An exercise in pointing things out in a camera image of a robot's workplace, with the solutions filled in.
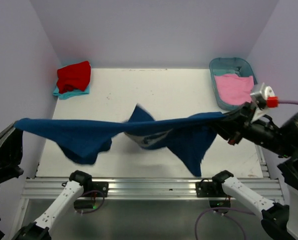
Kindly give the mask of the navy blue t-shirt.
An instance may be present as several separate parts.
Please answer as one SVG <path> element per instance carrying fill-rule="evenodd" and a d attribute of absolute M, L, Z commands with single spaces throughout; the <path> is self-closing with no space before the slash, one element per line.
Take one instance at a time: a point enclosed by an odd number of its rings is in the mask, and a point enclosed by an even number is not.
<path fill-rule="evenodd" d="M 224 118 L 221 112 L 203 112 L 186 118 L 154 120 L 137 105 L 125 122 L 68 119 L 18 120 L 14 127 L 55 142 L 76 164 L 93 165 L 99 153 L 107 152 L 112 138 L 126 134 L 145 150 L 167 148 L 189 172 L 200 177 L 200 164 L 217 133 L 209 125 Z"/>

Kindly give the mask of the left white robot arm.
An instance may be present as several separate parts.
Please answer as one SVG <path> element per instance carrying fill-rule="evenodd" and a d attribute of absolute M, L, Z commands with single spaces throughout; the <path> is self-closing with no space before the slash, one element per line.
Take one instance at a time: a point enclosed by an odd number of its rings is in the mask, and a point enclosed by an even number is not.
<path fill-rule="evenodd" d="M 0 132 L 0 184 L 23 174 L 19 167 L 22 160 L 23 131 L 9 125 Z M 80 196 L 88 196 L 93 190 L 92 177 L 76 171 L 70 175 L 61 194 L 34 222 L 22 227 L 14 240 L 50 240 L 53 227 Z"/>

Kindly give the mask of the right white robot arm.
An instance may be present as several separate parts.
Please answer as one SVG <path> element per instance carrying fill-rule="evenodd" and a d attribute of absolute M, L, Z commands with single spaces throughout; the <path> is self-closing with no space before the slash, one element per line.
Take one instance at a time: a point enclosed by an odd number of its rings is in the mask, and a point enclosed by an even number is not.
<path fill-rule="evenodd" d="M 239 180 L 224 170 L 212 177 L 211 190 L 216 196 L 227 195 L 247 207 L 261 222 L 273 240 L 298 240 L 298 113 L 281 127 L 267 121 L 253 120 L 256 107 L 245 103 L 212 124 L 212 128 L 229 144 L 246 139 L 269 150 L 284 162 L 278 170 L 289 190 L 289 203 L 282 203 L 282 190 L 276 180 Z"/>

